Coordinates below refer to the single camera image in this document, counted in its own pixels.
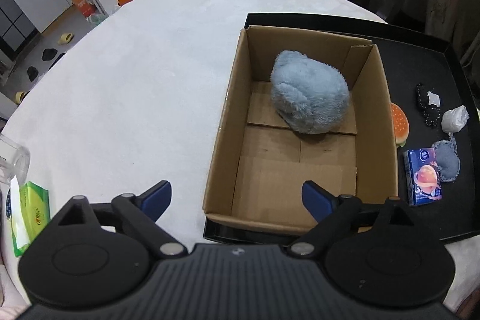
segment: white tablecloth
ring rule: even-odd
[[[50,191],[52,213],[75,194],[108,202],[166,179],[172,203],[157,224],[189,248],[204,241],[203,191],[232,61],[256,12],[381,21],[346,0],[127,4],[68,51],[4,129],[30,150],[28,179]],[[1,241],[22,291],[9,229]]]

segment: gray fuzzy object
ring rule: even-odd
[[[299,133],[326,133],[339,125],[349,106],[349,88],[340,72],[300,52],[283,51],[272,70],[272,102]]]
[[[450,140],[440,140],[434,145],[438,174],[441,182],[453,182],[460,172],[460,159],[457,156],[457,141],[453,134]]]

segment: ribbed black surface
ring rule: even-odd
[[[415,311],[366,307],[337,292],[310,260],[278,246],[198,245],[159,264],[129,297],[96,310],[34,306],[20,319],[455,319],[440,304]]]

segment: black tray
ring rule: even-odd
[[[465,105],[470,119],[455,133],[461,167],[457,180],[442,183],[442,199],[414,210],[445,242],[480,234],[480,121],[465,75],[450,43],[408,29],[379,22],[339,16],[311,14],[249,14],[250,25],[279,26],[327,31],[371,39],[377,44],[385,68],[390,98],[405,112],[410,134],[405,147],[398,148],[398,189],[407,200],[403,152],[430,147],[447,138],[440,125],[427,127],[416,107],[415,86],[424,83],[440,95],[442,112]],[[221,243],[279,243],[288,245],[295,237],[230,228],[206,220],[204,237]]]

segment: brown cardboard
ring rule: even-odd
[[[293,132],[276,114],[268,80],[276,56],[297,50],[336,67],[351,92],[348,131]],[[313,180],[334,195],[383,203],[398,193],[390,96],[369,40],[252,26],[238,41],[203,209],[236,228],[301,234],[315,226],[301,188]]]

